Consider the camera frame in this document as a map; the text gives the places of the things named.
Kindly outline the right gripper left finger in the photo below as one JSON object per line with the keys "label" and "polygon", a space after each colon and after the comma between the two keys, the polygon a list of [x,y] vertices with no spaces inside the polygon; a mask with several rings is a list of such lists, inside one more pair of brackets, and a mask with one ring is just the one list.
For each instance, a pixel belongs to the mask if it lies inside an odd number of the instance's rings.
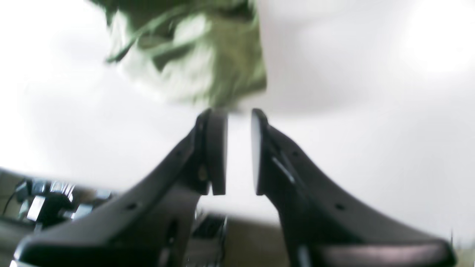
{"label": "right gripper left finger", "polygon": [[142,181],[87,216],[22,239],[19,267],[179,267],[200,197],[226,193],[227,115],[208,109]]}

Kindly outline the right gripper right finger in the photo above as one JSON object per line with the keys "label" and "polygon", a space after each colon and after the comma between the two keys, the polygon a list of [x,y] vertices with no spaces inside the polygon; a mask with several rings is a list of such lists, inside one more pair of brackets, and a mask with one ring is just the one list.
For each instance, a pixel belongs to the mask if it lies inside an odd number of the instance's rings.
{"label": "right gripper right finger", "polygon": [[278,211],[292,267],[453,267],[451,245],[362,203],[252,110],[257,195]]}

